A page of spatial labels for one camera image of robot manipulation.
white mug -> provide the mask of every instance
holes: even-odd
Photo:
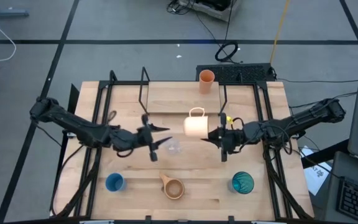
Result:
[[[191,116],[193,110],[202,110],[203,115]],[[205,116],[204,108],[193,108],[189,111],[189,117],[183,122],[185,135],[188,137],[208,138],[208,116]]]

teal glass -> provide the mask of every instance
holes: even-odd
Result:
[[[231,180],[231,187],[240,194],[249,194],[254,189],[254,179],[247,172],[237,172]]]

keyboard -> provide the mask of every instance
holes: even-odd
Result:
[[[340,178],[336,210],[358,220],[358,182]]]

orange cup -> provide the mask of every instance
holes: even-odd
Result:
[[[214,80],[215,74],[211,70],[202,70],[200,72],[200,93],[209,93],[211,91],[211,86]]]

yellow object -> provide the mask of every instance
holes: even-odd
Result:
[[[272,55],[270,56],[270,64],[273,63],[274,53],[275,53],[275,51],[276,51],[277,40],[278,40],[278,37],[280,36],[281,27],[283,26],[284,17],[285,17],[285,14],[287,13],[287,9],[288,9],[288,5],[289,5],[289,4],[290,4],[290,0],[287,0],[287,1],[285,2],[283,14],[281,15],[280,25],[278,26],[278,31],[277,31],[276,37],[274,38],[273,51],[272,51]]]
[[[233,119],[230,116],[226,117],[226,121],[228,121],[230,124],[233,124]]]

